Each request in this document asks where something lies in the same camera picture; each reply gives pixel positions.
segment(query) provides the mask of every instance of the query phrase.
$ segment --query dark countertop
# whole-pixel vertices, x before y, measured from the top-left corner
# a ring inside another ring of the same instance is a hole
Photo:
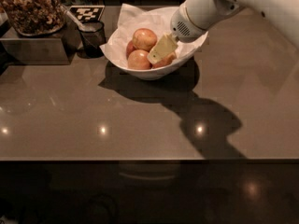
[[[106,35],[119,7],[103,15]],[[299,158],[299,53],[245,9],[156,81],[104,57],[11,65],[0,76],[0,160]]]

